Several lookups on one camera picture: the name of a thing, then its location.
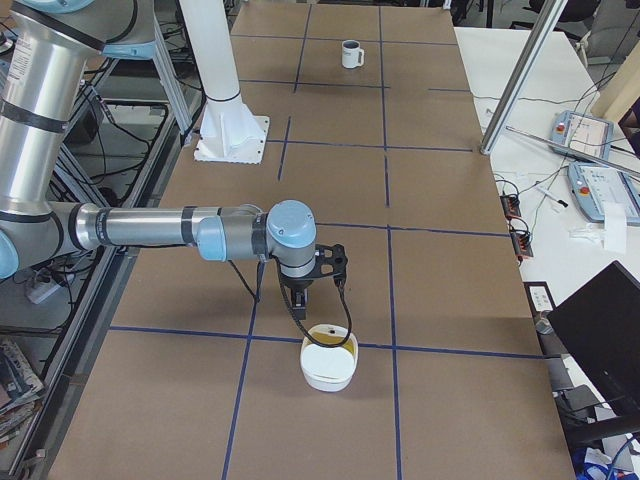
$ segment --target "blue cable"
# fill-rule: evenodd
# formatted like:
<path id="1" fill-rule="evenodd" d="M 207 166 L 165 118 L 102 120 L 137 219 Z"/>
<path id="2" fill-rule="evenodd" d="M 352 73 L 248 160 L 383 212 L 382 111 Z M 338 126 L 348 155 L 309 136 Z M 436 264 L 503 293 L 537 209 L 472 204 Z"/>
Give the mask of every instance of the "blue cable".
<path id="1" fill-rule="evenodd" d="M 624 443 L 624 445 L 620 447 L 620 450 L 618 450 L 618 452 L 613 457 L 613 460 L 611 461 L 611 467 L 609 467 L 609 472 L 607 473 L 607 478 L 605 480 L 611 480 L 613 478 L 613 472 L 615 471 L 615 466 L 616 466 L 616 462 L 618 461 L 618 457 L 622 454 L 624 449 L 627 448 L 631 444 L 631 442 L 633 442 L 635 439 L 636 439 L 635 436 L 631 437 L 629 440 L 627 440 Z"/>

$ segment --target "white mug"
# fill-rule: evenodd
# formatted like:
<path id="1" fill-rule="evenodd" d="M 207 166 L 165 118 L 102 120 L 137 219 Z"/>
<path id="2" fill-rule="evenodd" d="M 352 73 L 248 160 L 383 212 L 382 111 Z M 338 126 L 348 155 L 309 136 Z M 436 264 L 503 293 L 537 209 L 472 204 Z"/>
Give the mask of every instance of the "white mug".
<path id="1" fill-rule="evenodd" d="M 342 42 L 342 66 L 356 68 L 362 65 L 364 65 L 364 50 L 360 48 L 360 42 L 356 40 Z"/>

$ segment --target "black screen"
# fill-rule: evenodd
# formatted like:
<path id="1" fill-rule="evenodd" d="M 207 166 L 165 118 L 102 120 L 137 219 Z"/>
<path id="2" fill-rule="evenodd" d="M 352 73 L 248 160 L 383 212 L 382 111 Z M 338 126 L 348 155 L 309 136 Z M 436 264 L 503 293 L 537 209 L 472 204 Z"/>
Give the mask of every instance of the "black screen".
<path id="1" fill-rule="evenodd" d="M 613 262 L 548 318 L 569 353 L 605 400 L 610 401 L 614 412 L 637 413 L 640 282 L 620 263 Z"/>

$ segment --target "white bowl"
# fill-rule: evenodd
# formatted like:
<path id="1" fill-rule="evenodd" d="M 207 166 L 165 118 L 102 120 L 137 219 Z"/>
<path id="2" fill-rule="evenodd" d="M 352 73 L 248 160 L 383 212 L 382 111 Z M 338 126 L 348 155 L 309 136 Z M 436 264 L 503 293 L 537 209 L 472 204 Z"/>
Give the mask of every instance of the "white bowl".
<path id="1" fill-rule="evenodd" d="M 324 343 L 338 343 L 347 334 L 347 329 L 336 325 L 316 325 L 309 334 Z M 309 385 L 323 392 L 339 392 L 351 381 L 358 365 L 358 340 L 351 333 L 342 347 L 327 348 L 302 341 L 300 367 Z"/>

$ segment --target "white desk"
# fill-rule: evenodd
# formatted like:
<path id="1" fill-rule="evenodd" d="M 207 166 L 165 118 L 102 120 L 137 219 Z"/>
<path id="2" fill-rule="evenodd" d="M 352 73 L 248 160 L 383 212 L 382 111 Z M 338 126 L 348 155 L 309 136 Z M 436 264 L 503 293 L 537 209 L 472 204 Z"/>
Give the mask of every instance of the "white desk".
<path id="1" fill-rule="evenodd" d="M 476 97 L 500 97 L 520 55 L 529 32 L 515 30 L 486 30 L 456 28 L 464 66 L 471 91 Z M 580 63 L 568 40 L 562 33 L 553 33 L 536 62 L 521 97 L 553 101 L 573 100 L 561 105 L 521 99 L 513 111 L 508 125 L 519 130 L 548 138 L 555 116 L 569 109 L 585 112 L 594 98 L 588 95 L 577 105 L 575 100 L 593 87 L 593 82 Z M 497 100 L 475 99 L 480 124 L 486 127 Z M 624 138 L 616 126 L 614 139 Z M 616 145 L 630 149 L 626 141 Z M 623 153 L 612 151 L 609 160 L 636 170 L 640 161 Z M 516 133 L 505 132 L 491 154 L 494 172 L 513 181 L 520 189 L 530 187 L 555 172 L 562 164 L 562 156 L 538 142 Z M 600 270 L 619 260 L 634 276 L 640 278 L 640 228 L 628 228 L 627 253 L 614 254 L 602 244 L 569 237 L 573 229 L 584 228 L 587 219 L 581 214 L 569 189 L 566 169 L 550 190 L 569 203 L 561 212 L 553 210 L 554 203 L 532 189 L 520 198 L 523 218 L 533 227 L 538 212 L 534 237 L 534 258 L 525 260 L 520 268 L 525 281 L 546 281 L 556 303 L 561 303 Z"/>

